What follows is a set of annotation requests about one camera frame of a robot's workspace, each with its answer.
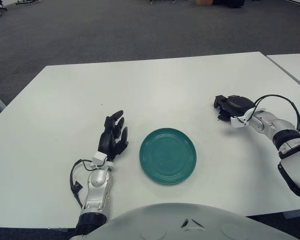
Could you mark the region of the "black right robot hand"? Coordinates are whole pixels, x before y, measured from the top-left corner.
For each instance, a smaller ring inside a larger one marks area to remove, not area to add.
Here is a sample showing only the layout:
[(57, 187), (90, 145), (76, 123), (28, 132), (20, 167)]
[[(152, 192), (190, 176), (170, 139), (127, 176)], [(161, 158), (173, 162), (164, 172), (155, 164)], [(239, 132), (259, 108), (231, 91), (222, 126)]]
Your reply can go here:
[(230, 122), (231, 117), (242, 117), (248, 110), (254, 108), (255, 104), (243, 96), (218, 95), (214, 99), (213, 107), (219, 109), (219, 120)]

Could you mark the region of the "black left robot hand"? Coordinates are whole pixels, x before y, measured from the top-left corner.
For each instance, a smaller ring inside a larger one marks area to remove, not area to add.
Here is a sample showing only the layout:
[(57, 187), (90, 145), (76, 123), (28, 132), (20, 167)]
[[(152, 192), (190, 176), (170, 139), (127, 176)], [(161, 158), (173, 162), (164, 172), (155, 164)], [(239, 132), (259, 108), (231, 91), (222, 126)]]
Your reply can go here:
[(107, 161), (113, 162), (128, 147), (128, 127), (123, 127), (124, 111), (119, 110), (107, 116), (104, 122), (104, 131), (100, 136), (98, 151), (106, 154)]

